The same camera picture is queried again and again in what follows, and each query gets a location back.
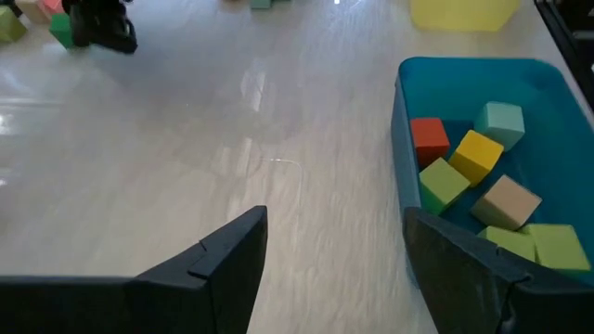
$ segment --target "blue bin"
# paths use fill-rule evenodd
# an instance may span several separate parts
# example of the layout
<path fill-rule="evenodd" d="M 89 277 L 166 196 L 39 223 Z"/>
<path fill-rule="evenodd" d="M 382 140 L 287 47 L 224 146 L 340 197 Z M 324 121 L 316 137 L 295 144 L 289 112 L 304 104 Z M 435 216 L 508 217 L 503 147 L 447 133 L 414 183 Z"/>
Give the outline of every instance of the blue bin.
<path fill-rule="evenodd" d="M 441 118 L 453 150 L 488 101 L 522 106 L 526 133 L 478 187 L 441 216 L 480 232 L 484 225 L 470 208 L 505 173 L 543 199 L 528 222 L 573 225 L 594 263 L 594 135 L 561 73 L 538 60 L 410 58 L 400 65 L 392 142 L 401 212 L 420 207 L 409 120 Z M 594 274 L 578 279 L 594 286 Z"/>

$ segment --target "green block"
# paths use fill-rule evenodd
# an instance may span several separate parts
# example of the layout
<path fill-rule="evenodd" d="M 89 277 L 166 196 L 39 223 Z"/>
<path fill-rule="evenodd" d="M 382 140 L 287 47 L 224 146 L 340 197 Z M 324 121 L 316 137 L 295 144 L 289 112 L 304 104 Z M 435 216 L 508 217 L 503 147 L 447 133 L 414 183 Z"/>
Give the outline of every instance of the green block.
<path fill-rule="evenodd" d="M 474 122 L 474 130 L 503 145 L 507 152 L 524 135 L 522 107 L 489 102 Z"/>
<path fill-rule="evenodd" d="M 72 40 L 71 19 L 68 14 L 60 13 L 52 15 L 52 23 L 49 26 L 49 32 L 56 37 L 64 47 L 74 46 Z"/>
<path fill-rule="evenodd" d="M 422 207 L 440 214 L 471 184 L 461 173 L 439 158 L 420 173 Z"/>
<path fill-rule="evenodd" d="M 16 42 L 27 32 L 9 6 L 0 6 L 0 41 Z"/>
<path fill-rule="evenodd" d="M 488 226 L 479 237 L 496 243 L 512 253 L 522 256 L 526 260 L 536 262 L 535 242 L 530 236 L 518 232 L 511 232 L 503 228 Z"/>
<path fill-rule="evenodd" d="M 520 232 L 532 237 L 536 261 L 569 274 L 590 271 L 588 257 L 571 225 L 530 224 Z"/>
<path fill-rule="evenodd" d="M 250 0 L 251 9 L 268 9 L 272 6 L 272 0 Z"/>

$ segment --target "tan block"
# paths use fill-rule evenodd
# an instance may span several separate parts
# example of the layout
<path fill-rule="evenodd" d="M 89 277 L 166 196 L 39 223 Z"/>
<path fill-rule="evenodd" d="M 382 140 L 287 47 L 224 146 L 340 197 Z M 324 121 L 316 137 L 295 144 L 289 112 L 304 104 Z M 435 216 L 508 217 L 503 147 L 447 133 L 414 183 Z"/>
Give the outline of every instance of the tan block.
<path fill-rule="evenodd" d="M 15 4 L 32 23 L 49 24 L 51 21 L 49 13 L 38 0 L 16 0 Z"/>
<path fill-rule="evenodd" d="M 485 225 L 515 231 L 526 223 L 541 201 L 539 196 L 503 175 L 476 201 L 471 213 Z"/>

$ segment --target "white table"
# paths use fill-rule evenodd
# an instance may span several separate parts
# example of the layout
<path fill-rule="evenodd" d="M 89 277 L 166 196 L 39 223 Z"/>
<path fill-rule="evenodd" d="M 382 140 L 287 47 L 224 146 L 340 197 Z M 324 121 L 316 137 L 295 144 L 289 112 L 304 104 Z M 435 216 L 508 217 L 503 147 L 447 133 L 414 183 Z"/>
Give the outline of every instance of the white table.
<path fill-rule="evenodd" d="M 434 333 L 397 218 L 398 65 L 541 58 L 585 106 L 528 0 L 497 34 L 418 32 L 407 0 L 129 9 L 132 57 L 44 29 L 0 48 L 0 274 L 134 276 L 266 204 L 250 333 Z"/>

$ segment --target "wooden block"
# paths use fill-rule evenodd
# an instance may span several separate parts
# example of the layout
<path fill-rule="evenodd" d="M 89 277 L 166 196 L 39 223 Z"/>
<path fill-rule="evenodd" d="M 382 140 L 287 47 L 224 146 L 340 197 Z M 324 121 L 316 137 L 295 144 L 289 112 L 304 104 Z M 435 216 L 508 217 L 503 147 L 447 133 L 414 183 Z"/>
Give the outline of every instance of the wooden block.
<path fill-rule="evenodd" d="M 507 152 L 523 137 L 522 107 L 489 102 L 474 122 L 474 130 L 503 145 Z"/>
<path fill-rule="evenodd" d="M 569 273 L 588 272 L 588 257 L 571 225 L 529 224 L 522 233 L 536 245 L 536 261 L 551 269 Z"/>
<path fill-rule="evenodd" d="M 16 4 L 32 23 L 49 24 L 51 21 L 49 13 L 39 0 L 17 0 Z"/>
<path fill-rule="evenodd" d="M 410 131 L 417 151 L 417 161 L 421 169 L 447 154 L 449 140 L 440 119 L 414 119 L 410 121 Z"/>
<path fill-rule="evenodd" d="M 488 226 L 479 233 L 479 237 L 492 241 L 499 247 L 522 256 L 526 260 L 536 262 L 535 242 L 530 236 L 494 226 Z"/>
<path fill-rule="evenodd" d="M 251 9 L 268 9 L 272 6 L 272 0 L 250 0 Z"/>
<path fill-rule="evenodd" d="M 423 209 L 432 214 L 443 212 L 458 199 L 469 184 L 470 182 L 443 158 L 437 159 L 420 173 Z"/>
<path fill-rule="evenodd" d="M 471 209 L 472 215 L 485 225 L 515 231 L 522 227 L 542 199 L 518 185 L 507 175 L 497 182 Z"/>
<path fill-rule="evenodd" d="M 0 41 L 16 42 L 27 32 L 10 7 L 0 6 Z"/>
<path fill-rule="evenodd" d="M 67 14 L 55 14 L 52 16 L 52 23 L 49 26 L 49 32 L 64 45 L 65 48 L 74 46 L 71 31 L 71 18 Z"/>
<path fill-rule="evenodd" d="M 42 6 L 49 15 L 61 14 L 64 12 L 62 0 L 43 0 Z"/>
<path fill-rule="evenodd" d="M 470 130 L 450 157 L 449 164 L 471 181 L 471 186 L 476 186 L 493 170 L 502 152 L 501 144 Z"/>

